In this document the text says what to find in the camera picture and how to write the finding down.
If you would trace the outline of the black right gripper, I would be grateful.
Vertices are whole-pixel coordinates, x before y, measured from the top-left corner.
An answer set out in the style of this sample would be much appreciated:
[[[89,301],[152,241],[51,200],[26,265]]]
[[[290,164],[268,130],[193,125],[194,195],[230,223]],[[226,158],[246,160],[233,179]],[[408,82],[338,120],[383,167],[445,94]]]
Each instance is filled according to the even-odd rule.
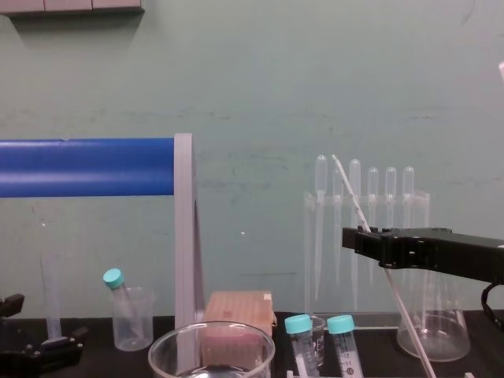
[[[392,234],[400,232],[400,237]],[[386,269],[415,268],[503,282],[503,241],[447,228],[343,228],[342,247]]]

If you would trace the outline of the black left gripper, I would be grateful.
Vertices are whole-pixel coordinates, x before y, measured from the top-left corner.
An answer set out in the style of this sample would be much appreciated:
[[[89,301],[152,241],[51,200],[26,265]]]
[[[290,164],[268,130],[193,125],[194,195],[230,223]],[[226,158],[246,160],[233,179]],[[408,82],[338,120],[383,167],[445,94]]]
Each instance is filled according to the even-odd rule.
[[[22,311],[24,296],[14,294],[0,302],[1,327],[6,319]],[[47,340],[35,349],[1,350],[1,377],[40,377],[43,365],[76,365],[83,352],[88,328],[80,327],[69,336]]]

